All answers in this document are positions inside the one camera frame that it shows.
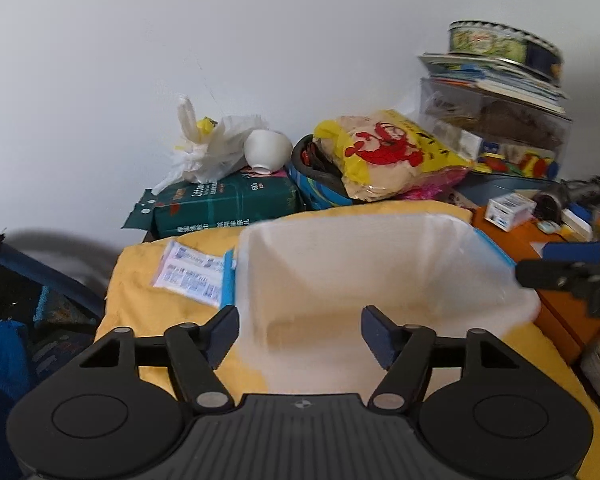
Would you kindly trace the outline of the orange cardboard box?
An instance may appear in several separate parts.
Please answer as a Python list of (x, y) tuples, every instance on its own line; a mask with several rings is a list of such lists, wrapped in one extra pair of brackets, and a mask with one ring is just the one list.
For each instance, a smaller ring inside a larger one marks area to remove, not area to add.
[(518, 283), (540, 297), (536, 326), (567, 363), (577, 361), (600, 332), (600, 242), (569, 243), (534, 221), (505, 232), (486, 220), (483, 207), (472, 225), (513, 260)]

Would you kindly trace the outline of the white blue paper packet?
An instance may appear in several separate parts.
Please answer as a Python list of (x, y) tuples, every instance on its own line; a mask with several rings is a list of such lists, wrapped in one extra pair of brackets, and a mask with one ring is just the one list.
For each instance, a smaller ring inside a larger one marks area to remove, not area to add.
[(235, 266), (233, 249), (219, 257), (169, 242), (151, 285), (222, 309), (235, 301)]

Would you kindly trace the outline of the yellow quilted blanket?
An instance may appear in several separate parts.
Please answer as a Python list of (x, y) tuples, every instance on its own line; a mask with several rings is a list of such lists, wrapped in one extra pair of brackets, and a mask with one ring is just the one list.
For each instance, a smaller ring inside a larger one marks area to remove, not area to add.
[[(472, 219), (472, 212), (469, 210), (433, 200), (424, 200), (423, 202), (382, 202), (307, 211), (278, 220), (314, 220), (329, 217), (356, 217), (362, 214), (448, 214), (469, 224)], [(124, 248), (112, 271), (106, 299), (106, 314), (97, 330), (96, 340), (117, 326), (129, 326), (137, 337), (146, 337), (161, 336), (167, 328), (183, 322), (201, 324), (208, 321), (216, 312), (215, 308), (175, 292), (152, 287), (150, 282), (169, 240), (176, 240), (205, 254), (220, 256), (235, 247), (242, 229), (206, 229)], [(594, 437), (578, 478), (600, 479), (600, 409), (585, 392), (574, 371), (541, 328), (532, 323), (521, 325), (510, 330), (504, 336), (504, 341), (571, 393), (588, 410), (594, 425)], [(140, 378), (163, 388), (174, 396), (165, 368), (141, 366), (144, 368), (140, 369)], [(245, 391), (264, 392), (265, 382), (262, 375), (246, 367), (235, 350), (232, 350), (222, 363), (219, 376), (236, 399)]]

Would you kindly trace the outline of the small white medicine box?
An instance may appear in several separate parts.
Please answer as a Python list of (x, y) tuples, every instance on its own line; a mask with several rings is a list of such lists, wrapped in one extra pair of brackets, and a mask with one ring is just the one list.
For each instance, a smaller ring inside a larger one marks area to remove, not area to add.
[(489, 200), (484, 220), (504, 232), (510, 232), (528, 222), (534, 210), (534, 200), (518, 193), (509, 193)]

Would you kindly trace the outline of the white plastic storage bin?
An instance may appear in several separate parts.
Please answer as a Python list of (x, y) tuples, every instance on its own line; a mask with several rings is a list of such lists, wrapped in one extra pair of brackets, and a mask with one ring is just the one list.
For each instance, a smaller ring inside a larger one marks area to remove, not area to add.
[(504, 252), (449, 214), (262, 222), (236, 261), (237, 351), (278, 393), (369, 396), (384, 372), (361, 334), (368, 306), (445, 337), (501, 337), (540, 308)]

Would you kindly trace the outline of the clear plastic toy box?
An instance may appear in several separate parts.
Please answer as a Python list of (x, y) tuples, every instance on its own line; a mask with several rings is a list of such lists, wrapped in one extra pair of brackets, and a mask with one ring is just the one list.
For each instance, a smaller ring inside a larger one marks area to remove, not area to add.
[(553, 180), (571, 120), (531, 103), (450, 80), (420, 81), (417, 122), (484, 174)]

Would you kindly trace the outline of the blue black helmet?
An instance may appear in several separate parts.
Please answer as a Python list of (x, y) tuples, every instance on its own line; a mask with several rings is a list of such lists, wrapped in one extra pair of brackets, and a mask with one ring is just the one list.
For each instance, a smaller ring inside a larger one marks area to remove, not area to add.
[(340, 170), (317, 147), (312, 134), (296, 143), (286, 163), (286, 173), (298, 188), (306, 209), (325, 210), (361, 203), (349, 197)]

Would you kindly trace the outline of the blue bag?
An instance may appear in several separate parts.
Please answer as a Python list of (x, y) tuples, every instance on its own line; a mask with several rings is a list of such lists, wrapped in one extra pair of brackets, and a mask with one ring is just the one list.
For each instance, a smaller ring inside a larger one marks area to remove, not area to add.
[(35, 383), (27, 326), (16, 321), (0, 321), (0, 479), (21, 477), (7, 442), (6, 422), (12, 408)]

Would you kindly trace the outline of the yellow lobster print bag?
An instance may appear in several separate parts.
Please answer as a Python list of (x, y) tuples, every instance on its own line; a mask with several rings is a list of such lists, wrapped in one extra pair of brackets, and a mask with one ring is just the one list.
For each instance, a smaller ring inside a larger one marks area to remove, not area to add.
[(395, 110), (320, 122), (312, 142), (359, 202), (431, 200), (463, 180), (471, 162)]

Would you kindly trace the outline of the white plastic bag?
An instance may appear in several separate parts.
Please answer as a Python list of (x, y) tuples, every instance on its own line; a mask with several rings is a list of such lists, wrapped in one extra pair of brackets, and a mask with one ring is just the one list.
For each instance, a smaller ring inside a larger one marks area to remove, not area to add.
[(246, 166), (248, 136), (268, 126), (259, 115), (224, 116), (219, 122), (197, 119), (187, 96), (178, 101), (178, 121), (182, 137), (174, 148), (170, 171), (151, 189), (154, 195), (178, 182), (211, 183), (241, 170)]

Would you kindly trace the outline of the stack of books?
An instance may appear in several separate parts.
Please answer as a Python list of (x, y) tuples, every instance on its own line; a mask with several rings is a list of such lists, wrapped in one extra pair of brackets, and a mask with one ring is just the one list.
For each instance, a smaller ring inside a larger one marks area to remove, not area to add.
[(562, 89), (529, 74), (514, 62), (439, 53), (424, 53), (418, 58), (430, 79), (504, 96), (553, 114), (566, 114), (567, 96)]

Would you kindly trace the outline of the white ceramic bowl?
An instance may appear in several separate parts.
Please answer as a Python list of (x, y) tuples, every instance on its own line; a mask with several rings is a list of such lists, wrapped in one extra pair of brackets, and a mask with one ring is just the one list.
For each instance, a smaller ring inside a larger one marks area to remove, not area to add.
[(292, 144), (283, 134), (268, 130), (253, 130), (245, 146), (245, 160), (256, 174), (274, 174), (290, 159)]

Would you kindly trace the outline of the round cookie tin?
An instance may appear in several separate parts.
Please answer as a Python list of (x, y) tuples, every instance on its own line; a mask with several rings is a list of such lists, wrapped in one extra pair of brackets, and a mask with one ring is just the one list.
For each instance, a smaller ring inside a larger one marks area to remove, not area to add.
[(520, 28), (486, 21), (455, 21), (449, 24), (449, 51), (496, 58), (555, 87), (562, 84), (562, 51)]

